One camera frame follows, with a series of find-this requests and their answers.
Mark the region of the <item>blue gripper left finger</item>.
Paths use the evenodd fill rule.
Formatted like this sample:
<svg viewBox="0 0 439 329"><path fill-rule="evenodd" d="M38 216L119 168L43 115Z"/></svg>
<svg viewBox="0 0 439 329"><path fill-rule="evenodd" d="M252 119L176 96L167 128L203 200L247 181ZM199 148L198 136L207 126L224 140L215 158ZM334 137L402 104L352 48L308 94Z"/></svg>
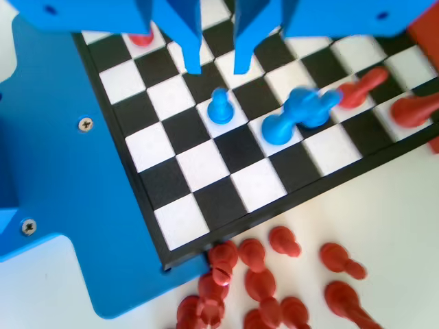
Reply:
<svg viewBox="0 0 439 329"><path fill-rule="evenodd" d="M199 1L11 1L34 26L51 31L149 34L151 23L182 49L188 73L200 74Z"/></svg>

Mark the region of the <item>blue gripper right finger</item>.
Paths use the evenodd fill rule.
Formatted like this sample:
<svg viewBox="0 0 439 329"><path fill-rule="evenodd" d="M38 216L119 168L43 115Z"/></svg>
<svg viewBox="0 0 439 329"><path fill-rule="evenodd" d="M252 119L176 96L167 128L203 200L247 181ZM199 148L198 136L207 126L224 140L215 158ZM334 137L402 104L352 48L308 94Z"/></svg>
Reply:
<svg viewBox="0 0 439 329"><path fill-rule="evenodd" d="M247 73L254 49L277 27L282 36L394 36L433 1L236 1L234 73Z"/></svg>

